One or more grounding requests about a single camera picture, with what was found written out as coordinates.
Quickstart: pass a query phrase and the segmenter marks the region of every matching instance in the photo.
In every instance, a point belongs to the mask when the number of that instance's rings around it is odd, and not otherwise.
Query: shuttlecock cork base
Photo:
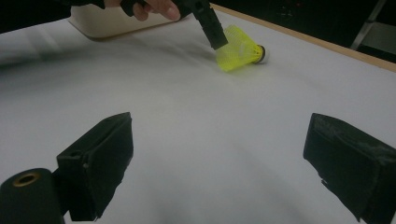
[[[219,67],[229,72],[249,63],[268,61],[268,50],[257,45],[244,31],[235,25],[224,29],[228,44],[216,50]]]

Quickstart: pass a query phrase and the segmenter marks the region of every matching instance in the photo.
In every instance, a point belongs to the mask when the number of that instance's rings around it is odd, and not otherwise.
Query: shuttlecock
[[[243,30],[235,25],[224,29],[228,44],[216,50],[219,67],[225,71],[244,66],[248,63],[264,63],[268,59],[268,51],[257,45]]]

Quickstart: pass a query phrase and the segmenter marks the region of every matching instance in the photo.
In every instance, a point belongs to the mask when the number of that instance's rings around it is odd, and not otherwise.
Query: finger
[[[154,11],[158,11],[166,19],[171,21],[180,20],[180,12],[171,0],[145,0]]]
[[[143,9],[142,5],[139,3],[134,4],[134,16],[139,20],[139,21],[145,21],[148,17],[149,14]]]
[[[144,9],[145,9],[145,12],[147,12],[147,13],[152,13],[152,12],[154,12],[154,9],[153,9],[152,6],[149,5],[149,4],[145,4]]]
[[[119,7],[121,0],[105,0],[106,7]]]

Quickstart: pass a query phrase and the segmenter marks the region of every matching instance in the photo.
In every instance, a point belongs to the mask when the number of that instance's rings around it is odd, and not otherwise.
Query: white table
[[[0,35],[0,182],[55,170],[93,125],[130,111],[134,158],[98,224],[357,223],[303,159],[308,123],[333,116],[396,147],[396,74],[218,16],[269,62],[221,72],[193,17],[104,42],[67,21]]]

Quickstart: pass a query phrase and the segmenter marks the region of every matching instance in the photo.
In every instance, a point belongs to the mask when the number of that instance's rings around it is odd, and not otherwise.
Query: person
[[[0,34],[70,17],[71,6],[94,4],[100,8],[119,7],[121,0],[0,0]],[[161,13],[178,21],[180,12],[172,0],[145,0],[133,5],[134,16],[145,21],[149,13]]]

